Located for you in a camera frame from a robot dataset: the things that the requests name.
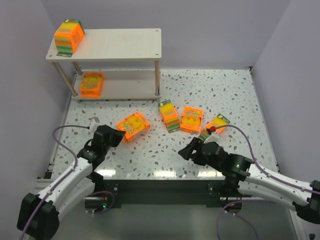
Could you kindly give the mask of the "orange round sponge box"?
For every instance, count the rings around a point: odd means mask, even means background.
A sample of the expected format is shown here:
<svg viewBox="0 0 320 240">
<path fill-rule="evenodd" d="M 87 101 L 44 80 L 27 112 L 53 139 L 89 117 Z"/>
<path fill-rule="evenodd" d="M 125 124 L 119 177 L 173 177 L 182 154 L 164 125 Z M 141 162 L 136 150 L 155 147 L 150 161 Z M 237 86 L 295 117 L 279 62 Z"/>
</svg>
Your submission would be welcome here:
<svg viewBox="0 0 320 240">
<path fill-rule="evenodd" d="M 147 132 L 150 127 L 150 123 L 140 111 L 134 112 L 117 123 L 118 130 L 125 132 L 123 142 L 126 144 Z"/>
<path fill-rule="evenodd" d="M 203 113 L 202 109 L 185 106 L 181 117 L 180 130 L 198 135 L 201 131 Z"/>
<path fill-rule="evenodd" d="M 86 72 L 79 89 L 81 96 L 84 98 L 99 98 L 104 80 L 102 72 Z"/>
</svg>

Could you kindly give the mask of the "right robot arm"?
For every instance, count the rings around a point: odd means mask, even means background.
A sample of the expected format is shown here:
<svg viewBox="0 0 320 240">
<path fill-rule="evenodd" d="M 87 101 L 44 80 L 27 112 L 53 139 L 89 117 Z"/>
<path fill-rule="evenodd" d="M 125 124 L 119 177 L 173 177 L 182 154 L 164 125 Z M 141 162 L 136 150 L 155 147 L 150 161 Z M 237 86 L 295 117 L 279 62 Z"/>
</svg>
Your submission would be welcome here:
<svg viewBox="0 0 320 240">
<path fill-rule="evenodd" d="M 227 193 L 237 192 L 282 204 L 301 219 L 320 223 L 320 183 L 300 181 L 265 167 L 243 155 L 228 153 L 216 142 L 195 137 L 178 154 L 200 166 L 210 166 L 225 177 Z"/>
</svg>

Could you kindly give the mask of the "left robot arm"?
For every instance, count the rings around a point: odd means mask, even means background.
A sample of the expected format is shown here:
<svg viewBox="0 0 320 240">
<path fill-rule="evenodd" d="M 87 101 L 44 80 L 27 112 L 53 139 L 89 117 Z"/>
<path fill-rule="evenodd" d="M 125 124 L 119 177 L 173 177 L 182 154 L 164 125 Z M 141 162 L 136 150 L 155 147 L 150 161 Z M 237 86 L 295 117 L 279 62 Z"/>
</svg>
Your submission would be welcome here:
<svg viewBox="0 0 320 240">
<path fill-rule="evenodd" d="M 74 161 L 62 175 L 40 192 L 28 193 L 21 202 L 17 220 L 20 239 L 29 235 L 36 240 L 50 240 L 64 215 L 85 197 L 107 195 L 111 197 L 111 203 L 100 213 L 111 209 L 116 197 L 105 190 L 103 176 L 95 170 L 105 160 L 109 149 L 117 147 L 125 134 L 108 125 L 98 125 L 84 147 L 78 153 L 72 153 Z"/>
</svg>

